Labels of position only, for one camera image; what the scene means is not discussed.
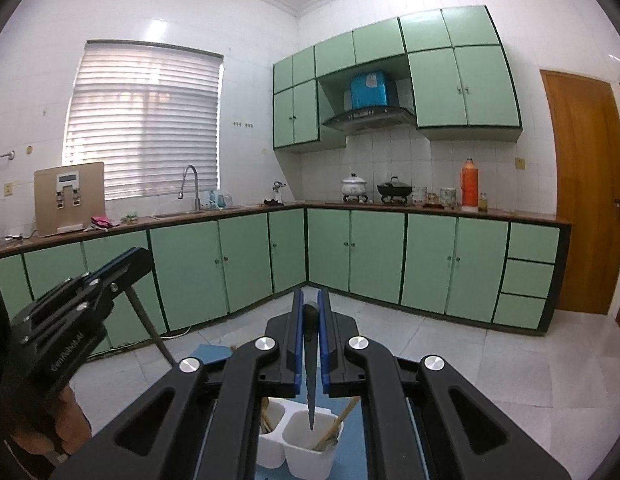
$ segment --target blue cloth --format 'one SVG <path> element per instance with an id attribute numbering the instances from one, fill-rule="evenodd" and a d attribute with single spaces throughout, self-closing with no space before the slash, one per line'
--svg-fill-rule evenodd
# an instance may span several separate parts
<path id="1" fill-rule="evenodd" d="M 193 357 L 198 358 L 205 364 L 225 359 L 231 354 L 232 351 L 228 347 L 216 345 L 200 345 L 199 348 L 192 352 Z M 319 408 L 327 408 L 336 415 L 342 412 L 349 402 L 349 398 L 330 399 L 330 397 L 323 393 L 321 367 L 318 367 L 317 370 L 316 383 L 318 386 L 316 405 Z M 303 379 L 301 382 L 301 393 L 293 400 L 307 404 L 305 370 L 303 371 Z M 361 403 L 359 402 L 345 420 L 343 433 L 341 434 L 341 442 L 337 448 L 337 454 L 334 457 L 334 464 L 332 465 L 332 472 L 328 480 L 366 480 L 367 465 L 365 460 L 363 416 L 361 414 Z M 266 469 L 257 466 L 254 480 L 296 480 L 296 477 L 290 474 L 287 469 L 287 463 L 284 463 L 278 469 Z"/>

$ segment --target plastic bottle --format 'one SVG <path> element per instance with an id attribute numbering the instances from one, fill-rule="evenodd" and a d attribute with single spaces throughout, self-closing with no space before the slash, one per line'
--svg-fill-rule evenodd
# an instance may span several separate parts
<path id="1" fill-rule="evenodd" d="M 461 168 L 461 211 L 478 212 L 478 169 L 469 158 Z"/>

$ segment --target faucet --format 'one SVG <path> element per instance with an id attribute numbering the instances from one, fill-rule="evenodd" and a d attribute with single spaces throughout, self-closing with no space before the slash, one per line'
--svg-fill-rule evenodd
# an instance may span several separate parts
<path id="1" fill-rule="evenodd" d="M 192 164 L 188 164 L 186 169 L 183 170 L 183 179 L 181 180 L 181 190 L 179 192 L 179 196 L 177 197 L 179 200 L 183 200 L 183 187 L 186 185 L 186 176 L 187 170 L 192 168 L 192 173 L 194 173 L 194 193 L 195 193 L 195 209 L 196 211 L 201 211 L 201 200 L 199 199 L 199 174 L 197 173 L 197 168 L 195 168 Z"/>

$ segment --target window blinds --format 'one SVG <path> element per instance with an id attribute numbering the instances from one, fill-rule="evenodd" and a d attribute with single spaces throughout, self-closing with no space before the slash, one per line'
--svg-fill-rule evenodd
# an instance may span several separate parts
<path id="1" fill-rule="evenodd" d="M 187 164 L 200 189 L 215 189 L 221 62 L 167 46 L 88 42 L 63 165 L 102 160 L 106 200 L 175 192 Z"/>

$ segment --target pot lid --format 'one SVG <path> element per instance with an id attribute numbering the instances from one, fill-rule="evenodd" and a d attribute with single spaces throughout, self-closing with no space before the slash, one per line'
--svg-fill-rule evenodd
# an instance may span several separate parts
<path id="1" fill-rule="evenodd" d="M 405 184 L 404 182 L 401 182 L 397 176 L 392 176 L 392 178 L 388 182 L 384 182 L 381 185 L 389 187 L 411 187 L 410 184 Z"/>
<path id="2" fill-rule="evenodd" d="M 367 184 L 364 178 L 357 176 L 356 173 L 351 173 L 349 177 L 341 180 L 341 184 Z"/>

